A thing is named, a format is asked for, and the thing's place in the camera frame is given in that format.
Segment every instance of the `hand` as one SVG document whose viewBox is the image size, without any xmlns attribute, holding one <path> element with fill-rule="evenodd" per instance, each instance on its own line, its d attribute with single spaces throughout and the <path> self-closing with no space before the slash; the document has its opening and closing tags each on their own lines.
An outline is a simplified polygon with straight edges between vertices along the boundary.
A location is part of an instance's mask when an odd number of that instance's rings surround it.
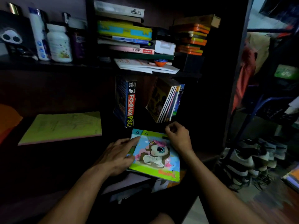
<svg viewBox="0 0 299 224">
<path fill-rule="evenodd" d="M 165 128 L 165 132 L 172 146 L 181 156 L 184 156 L 189 151 L 193 151 L 189 131 L 184 126 L 178 122 L 173 122 Z"/>
<path fill-rule="evenodd" d="M 127 154 L 131 147 L 138 143 L 139 139 L 140 137 L 131 140 L 125 138 L 110 143 L 101 157 L 95 162 L 94 166 L 97 164 L 105 165 L 108 168 L 110 176 L 122 173 L 134 162 L 135 157 L 127 157 Z"/>
</svg>

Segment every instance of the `brown box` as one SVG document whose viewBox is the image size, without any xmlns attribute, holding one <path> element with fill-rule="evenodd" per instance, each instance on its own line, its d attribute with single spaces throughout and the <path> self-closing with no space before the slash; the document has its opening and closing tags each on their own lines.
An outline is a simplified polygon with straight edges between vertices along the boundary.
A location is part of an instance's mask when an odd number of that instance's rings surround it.
<svg viewBox="0 0 299 224">
<path fill-rule="evenodd" d="M 173 25 L 183 25 L 183 24 L 190 24 L 190 23 L 200 23 L 204 26 L 208 27 L 215 27 L 218 28 L 220 25 L 221 18 L 218 16 L 211 14 L 211 15 L 205 15 L 205 16 L 191 16 L 191 17 L 185 17 L 185 18 L 177 18 L 174 20 Z"/>
</svg>

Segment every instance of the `blue cartoon eye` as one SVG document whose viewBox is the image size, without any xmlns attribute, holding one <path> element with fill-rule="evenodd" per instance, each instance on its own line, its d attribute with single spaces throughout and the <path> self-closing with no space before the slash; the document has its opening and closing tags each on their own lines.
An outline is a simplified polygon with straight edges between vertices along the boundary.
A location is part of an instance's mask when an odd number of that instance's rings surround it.
<svg viewBox="0 0 299 224">
<path fill-rule="evenodd" d="M 158 148 L 157 148 L 157 151 L 158 151 L 159 153 L 164 153 L 164 152 L 165 152 L 165 148 L 163 148 L 163 147 L 158 147 Z"/>
</svg>

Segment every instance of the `white plastic bottle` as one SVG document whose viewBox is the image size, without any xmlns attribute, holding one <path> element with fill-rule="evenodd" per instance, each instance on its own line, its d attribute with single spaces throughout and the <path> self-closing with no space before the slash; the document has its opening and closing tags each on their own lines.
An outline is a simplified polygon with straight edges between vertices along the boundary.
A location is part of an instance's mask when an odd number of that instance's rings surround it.
<svg viewBox="0 0 299 224">
<path fill-rule="evenodd" d="M 42 20 L 39 9 L 29 8 L 29 19 L 33 31 L 34 41 L 37 49 L 37 55 L 40 60 L 49 61 L 51 59 L 47 43 L 45 25 Z"/>
<path fill-rule="evenodd" d="M 65 34 L 66 28 L 64 26 L 48 24 L 48 42 L 51 51 L 52 60 L 61 63 L 72 62 L 70 39 Z"/>
</svg>

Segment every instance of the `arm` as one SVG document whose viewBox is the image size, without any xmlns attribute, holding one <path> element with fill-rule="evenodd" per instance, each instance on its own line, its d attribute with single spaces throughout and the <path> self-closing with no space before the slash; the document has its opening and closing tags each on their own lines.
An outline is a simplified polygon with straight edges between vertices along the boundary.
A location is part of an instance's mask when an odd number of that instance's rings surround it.
<svg viewBox="0 0 299 224">
<path fill-rule="evenodd" d="M 220 224 L 265 224 L 245 203 L 239 200 L 194 153 L 189 131 L 178 122 L 165 128 L 165 131 L 178 153 L 191 169 L 203 191 L 215 219 Z"/>
<path fill-rule="evenodd" d="M 109 176 L 122 173 L 133 163 L 135 158 L 126 155 L 139 139 L 119 139 L 110 143 L 98 161 L 39 223 L 85 223 L 103 182 Z"/>
</svg>

